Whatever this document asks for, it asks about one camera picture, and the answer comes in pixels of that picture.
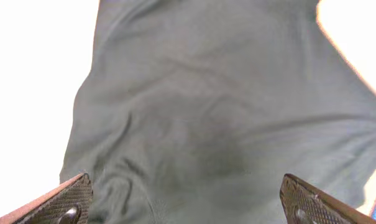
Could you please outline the black t-shirt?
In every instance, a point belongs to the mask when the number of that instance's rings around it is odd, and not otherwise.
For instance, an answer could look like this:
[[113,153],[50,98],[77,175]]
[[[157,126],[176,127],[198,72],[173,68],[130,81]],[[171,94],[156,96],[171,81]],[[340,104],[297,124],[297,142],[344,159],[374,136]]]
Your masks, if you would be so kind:
[[292,173],[352,207],[376,169],[376,96],[316,1],[101,1],[60,180],[90,223],[283,223]]

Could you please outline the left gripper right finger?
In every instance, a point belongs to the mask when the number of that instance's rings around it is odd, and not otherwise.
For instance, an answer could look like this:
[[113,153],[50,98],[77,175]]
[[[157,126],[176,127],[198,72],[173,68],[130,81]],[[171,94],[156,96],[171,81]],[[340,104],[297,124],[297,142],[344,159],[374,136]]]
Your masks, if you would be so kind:
[[293,174],[285,174],[280,200],[288,224],[376,224],[364,215]]

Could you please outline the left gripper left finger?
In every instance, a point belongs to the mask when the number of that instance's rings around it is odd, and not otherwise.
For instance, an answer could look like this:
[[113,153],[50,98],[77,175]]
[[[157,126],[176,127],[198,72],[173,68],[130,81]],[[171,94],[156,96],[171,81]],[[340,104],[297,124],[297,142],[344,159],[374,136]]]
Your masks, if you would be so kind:
[[57,188],[0,217],[0,224],[86,224],[93,199],[88,174],[78,174]]

